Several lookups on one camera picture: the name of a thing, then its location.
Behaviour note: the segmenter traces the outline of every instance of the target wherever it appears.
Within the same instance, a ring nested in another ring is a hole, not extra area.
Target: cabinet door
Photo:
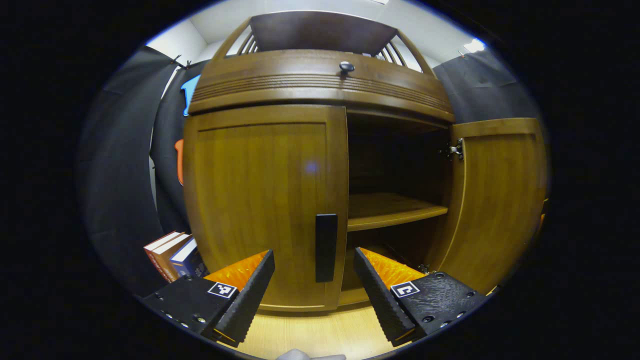
[[[454,125],[464,160],[452,159],[449,212],[426,258],[488,293],[513,269],[534,235],[547,186],[547,157],[536,119]]]
[[[189,118],[184,194],[211,272],[273,249],[276,270],[261,309],[337,307],[348,203],[344,107],[256,106]],[[318,214],[337,215],[337,238],[329,231],[316,239]],[[318,263],[316,245],[324,254]]]

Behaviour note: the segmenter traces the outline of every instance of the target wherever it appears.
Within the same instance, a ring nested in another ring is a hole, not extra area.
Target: black fabric backdrop
[[[176,64],[142,47],[102,87],[80,137],[76,181],[93,246],[114,276],[146,296],[166,282],[142,249],[164,232],[154,207],[148,147]]]
[[[151,143],[151,158],[156,166],[156,204],[158,217],[165,233],[191,232],[184,205],[182,185],[177,176],[177,151],[175,142],[182,139],[184,122],[182,112],[186,107],[185,82],[200,75],[207,61],[179,69],[169,84],[158,107]]]
[[[458,124],[508,117],[541,119],[524,86],[489,49],[445,61],[433,72],[449,96]]]

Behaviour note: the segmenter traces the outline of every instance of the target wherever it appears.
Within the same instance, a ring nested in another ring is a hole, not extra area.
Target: wooden cabinet
[[[442,85],[413,44],[396,29],[352,18],[253,17],[204,69],[183,164],[189,222],[205,264],[215,271],[273,249],[276,270],[260,308],[277,311],[366,301],[355,247],[490,291],[540,218],[547,175],[537,120],[454,124]],[[283,37],[287,21],[351,24],[354,33]],[[422,72],[390,61],[394,36]],[[354,38],[361,41],[343,43]],[[234,42],[242,44],[228,55]],[[342,61],[355,69],[340,71]],[[458,139],[463,159],[443,156]],[[327,233],[336,235],[320,236],[317,224],[331,214],[337,223]]]
[[[335,309],[346,232],[333,281],[316,282],[318,214],[347,222],[346,114],[340,106],[259,106],[193,117],[185,128],[185,197],[210,269],[273,249],[263,309]]]

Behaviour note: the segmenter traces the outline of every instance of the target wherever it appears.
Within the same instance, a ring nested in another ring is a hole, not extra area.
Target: book
[[[178,279],[178,272],[175,271],[169,259],[192,237],[193,235],[191,234],[182,233],[151,251],[158,265],[168,278],[168,282],[173,282]]]
[[[170,259],[178,277],[190,275],[193,277],[205,277],[209,275],[207,267],[202,261],[198,251],[198,243],[191,238]]]
[[[178,237],[178,235],[181,235],[181,234],[184,234],[184,233],[178,233],[177,231],[172,231],[167,235],[164,235],[160,239],[153,241],[152,243],[149,243],[144,247],[145,252],[147,253],[147,256],[151,260],[151,263],[156,267],[156,270],[158,270],[160,275],[162,275],[162,277],[164,277],[164,279],[167,281],[169,281],[169,277],[166,275],[164,270],[160,267],[160,264],[157,262],[156,257],[154,256],[154,253],[152,251],[160,247],[161,245],[164,245],[165,243],[169,242],[170,240]]]

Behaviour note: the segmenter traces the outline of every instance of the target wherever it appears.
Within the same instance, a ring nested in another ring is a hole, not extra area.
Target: cabinet top
[[[251,17],[249,25],[260,51],[316,49],[378,54],[397,34],[396,28],[373,20],[322,11],[266,13]]]

